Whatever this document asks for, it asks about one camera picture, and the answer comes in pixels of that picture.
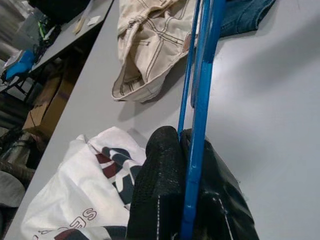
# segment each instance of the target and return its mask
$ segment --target clothing pile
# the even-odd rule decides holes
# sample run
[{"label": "clothing pile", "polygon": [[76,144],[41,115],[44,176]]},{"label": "clothing pile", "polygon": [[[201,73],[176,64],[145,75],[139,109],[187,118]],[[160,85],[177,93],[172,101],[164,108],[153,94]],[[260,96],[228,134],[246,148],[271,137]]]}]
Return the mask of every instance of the clothing pile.
[{"label": "clothing pile", "polygon": [[[221,37],[257,30],[275,0],[227,0]],[[145,102],[188,54],[195,0],[119,0],[116,101]]]},{"label": "clothing pile", "polygon": [[[81,135],[29,205],[29,240],[179,239],[191,131],[157,129],[146,150],[113,127]],[[193,239],[258,240],[238,182],[206,140]]]}]

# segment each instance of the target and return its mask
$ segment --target gray table surface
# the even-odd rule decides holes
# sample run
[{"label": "gray table surface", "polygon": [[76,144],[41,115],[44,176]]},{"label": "gray table surface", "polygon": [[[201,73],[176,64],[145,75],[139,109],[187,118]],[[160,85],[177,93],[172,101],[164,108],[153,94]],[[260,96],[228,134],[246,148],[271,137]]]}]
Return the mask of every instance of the gray table surface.
[{"label": "gray table surface", "polygon": [[[86,18],[80,32],[76,35],[73,33],[73,30],[75,29],[78,20],[81,18],[82,13],[76,16],[70,22],[64,24],[61,27],[61,33],[59,34],[59,36],[56,38],[54,43],[45,51],[40,61],[33,66],[31,71],[37,70],[48,61],[57,57],[57,55],[61,53],[65,48],[72,45],[76,40],[90,32],[90,30],[94,29],[94,27],[103,22],[112,2],[113,0],[94,0],[92,9],[88,17]],[[96,16],[100,16],[96,24],[88,26],[89,20]]]},{"label": "gray table surface", "polygon": [[[257,32],[219,41],[207,136],[247,198],[261,240],[318,240],[320,223],[320,2],[276,1]],[[144,147],[177,126],[185,60],[157,101],[114,102],[120,71],[118,2],[103,24],[6,240],[21,239],[28,204],[57,170],[71,140],[117,126]],[[191,126],[188,106],[186,127]]]}]

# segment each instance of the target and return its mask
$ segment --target beige jacket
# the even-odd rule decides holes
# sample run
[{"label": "beige jacket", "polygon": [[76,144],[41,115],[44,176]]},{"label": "beige jacket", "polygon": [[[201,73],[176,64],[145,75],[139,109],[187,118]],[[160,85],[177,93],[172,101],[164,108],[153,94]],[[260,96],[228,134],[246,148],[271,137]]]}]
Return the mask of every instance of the beige jacket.
[{"label": "beige jacket", "polygon": [[119,0],[116,101],[144,102],[161,90],[169,70],[188,54],[195,0]]}]

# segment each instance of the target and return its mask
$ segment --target black cloth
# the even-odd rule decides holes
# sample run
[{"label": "black cloth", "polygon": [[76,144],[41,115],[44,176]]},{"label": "black cloth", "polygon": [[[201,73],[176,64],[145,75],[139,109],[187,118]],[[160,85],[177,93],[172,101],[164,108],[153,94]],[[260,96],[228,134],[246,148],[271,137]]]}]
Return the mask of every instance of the black cloth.
[{"label": "black cloth", "polygon": [[[152,134],[135,180],[127,239],[179,239],[190,140],[190,130],[179,142],[170,126]],[[207,140],[193,239],[259,240],[237,180]]]}]

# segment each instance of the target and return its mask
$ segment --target brown cardboard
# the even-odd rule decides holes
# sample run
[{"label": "brown cardboard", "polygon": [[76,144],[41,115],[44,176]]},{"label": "brown cardboard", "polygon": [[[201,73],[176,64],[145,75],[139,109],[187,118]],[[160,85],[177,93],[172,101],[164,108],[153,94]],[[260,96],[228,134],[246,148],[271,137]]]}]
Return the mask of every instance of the brown cardboard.
[{"label": "brown cardboard", "polygon": [[37,97],[34,108],[28,113],[23,129],[49,139],[63,113],[82,66],[68,65],[64,71],[54,73]]}]

